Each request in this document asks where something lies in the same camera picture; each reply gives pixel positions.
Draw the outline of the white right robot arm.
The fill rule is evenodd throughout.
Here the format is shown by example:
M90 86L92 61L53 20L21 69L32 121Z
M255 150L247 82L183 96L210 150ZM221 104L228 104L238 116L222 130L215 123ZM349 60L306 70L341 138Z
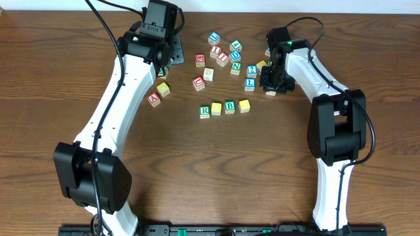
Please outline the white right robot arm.
M307 143L317 160L318 187L312 221L320 233L350 235L346 206L350 175L366 145L366 97L349 90L319 61L310 43L294 41L286 27L266 36L269 63L261 69L265 92L285 94L299 85L311 103Z

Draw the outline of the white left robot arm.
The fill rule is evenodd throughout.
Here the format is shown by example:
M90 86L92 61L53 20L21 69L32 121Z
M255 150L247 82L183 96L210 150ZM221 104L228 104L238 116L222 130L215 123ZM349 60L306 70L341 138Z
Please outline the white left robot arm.
M92 235L134 235L139 219L127 202L132 176L122 163L128 131L160 71L184 61L176 25L182 9L150 1L120 38L110 82L92 117L71 144L58 143L53 160L65 198L92 215Z

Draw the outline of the green B block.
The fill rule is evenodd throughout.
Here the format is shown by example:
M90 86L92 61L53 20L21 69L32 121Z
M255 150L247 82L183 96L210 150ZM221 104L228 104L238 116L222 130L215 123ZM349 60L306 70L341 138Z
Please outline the green B block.
M225 114L233 114L236 110L236 103L233 100L225 101L224 102L224 111Z

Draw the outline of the yellow O block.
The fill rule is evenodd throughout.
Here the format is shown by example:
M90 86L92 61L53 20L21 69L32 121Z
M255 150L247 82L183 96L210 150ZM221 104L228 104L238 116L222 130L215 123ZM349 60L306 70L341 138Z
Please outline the yellow O block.
M222 111L222 104L218 102L213 102L211 104L211 115L220 115Z
M251 104L248 99L239 101L240 113L247 113L251 109Z

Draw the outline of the green R block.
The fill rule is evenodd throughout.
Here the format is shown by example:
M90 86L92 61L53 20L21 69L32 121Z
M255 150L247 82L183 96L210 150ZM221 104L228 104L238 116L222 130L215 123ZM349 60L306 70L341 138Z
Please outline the green R block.
M208 119L211 115L211 108L210 106L200 106L199 107L199 117L201 119Z

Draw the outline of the blue T block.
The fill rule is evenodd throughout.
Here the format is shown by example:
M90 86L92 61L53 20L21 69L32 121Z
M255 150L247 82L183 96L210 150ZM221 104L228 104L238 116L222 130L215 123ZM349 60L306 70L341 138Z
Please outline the blue T block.
M276 95L276 93L277 93L277 92L275 92L275 91L267 91L267 92L266 92L266 95L269 95L269 96L275 96L275 95Z

